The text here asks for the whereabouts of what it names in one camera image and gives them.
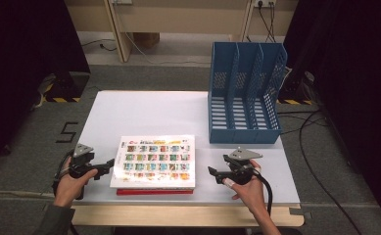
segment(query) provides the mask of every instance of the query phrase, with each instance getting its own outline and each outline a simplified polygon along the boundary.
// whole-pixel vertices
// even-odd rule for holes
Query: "electrical outlet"
[[[132,0],[118,0],[119,4],[132,5]]]
[[[258,3],[262,1],[262,7],[263,8],[270,8],[270,4],[273,4],[273,7],[275,7],[276,0],[255,0],[254,7],[258,7]]]

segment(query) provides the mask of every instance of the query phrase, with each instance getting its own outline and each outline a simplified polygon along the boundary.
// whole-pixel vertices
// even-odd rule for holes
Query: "red book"
[[[117,189],[117,195],[193,194],[192,189]]]

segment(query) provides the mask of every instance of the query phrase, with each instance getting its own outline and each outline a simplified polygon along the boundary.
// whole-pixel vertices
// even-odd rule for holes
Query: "book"
[[[192,192],[195,137],[122,136],[110,187],[117,188],[118,195]]]
[[[117,189],[117,195],[193,194],[193,189]]]

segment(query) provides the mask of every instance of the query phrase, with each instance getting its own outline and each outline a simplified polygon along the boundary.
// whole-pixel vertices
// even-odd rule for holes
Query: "human hand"
[[[250,160],[254,168],[261,169],[261,166],[254,160]],[[233,200],[241,199],[249,211],[253,214],[266,211],[266,206],[263,197],[263,184],[256,176],[252,176],[251,181],[245,185],[239,185],[231,179],[223,179],[223,184],[233,189],[236,195]]]
[[[69,167],[70,162],[71,158],[68,158],[64,168]],[[91,169],[80,178],[73,178],[68,173],[65,174],[61,178],[58,189],[56,190],[54,205],[58,207],[70,208],[73,200],[80,196],[82,187],[86,185],[88,180],[97,173],[98,169]]]
[[[250,162],[257,171],[261,171],[261,166],[257,164],[257,162],[254,160],[250,160]],[[249,212],[254,215],[257,223],[261,226],[263,234],[280,234],[266,210],[263,197],[263,184],[256,176],[253,175],[251,181],[244,185],[239,185],[229,178],[223,179],[223,184],[236,192],[236,195],[234,195],[232,199],[242,200],[245,206],[249,209]]]

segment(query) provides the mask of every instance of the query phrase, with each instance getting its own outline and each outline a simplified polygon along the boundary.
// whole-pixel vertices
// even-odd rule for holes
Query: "black curtain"
[[[50,73],[90,72],[63,0],[0,1],[0,152]]]
[[[299,1],[300,12],[318,15],[296,12],[284,42],[291,78],[298,85],[313,73],[321,109],[381,207],[381,0],[313,2]]]

